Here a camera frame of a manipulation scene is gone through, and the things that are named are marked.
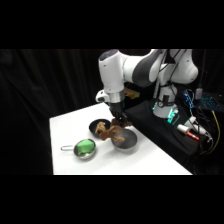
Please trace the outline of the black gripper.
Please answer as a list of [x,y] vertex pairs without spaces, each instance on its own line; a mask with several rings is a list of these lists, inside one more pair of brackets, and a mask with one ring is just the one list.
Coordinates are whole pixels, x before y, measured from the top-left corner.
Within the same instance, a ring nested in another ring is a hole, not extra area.
[[109,108],[112,115],[114,116],[113,119],[111,120],[111,126],[121,125],[122,128],[126,128],[132,125],[132,123],[128,120],[127,116],[124,113],[124,109],[125,109],[124,100],[117,103],[110,103]]

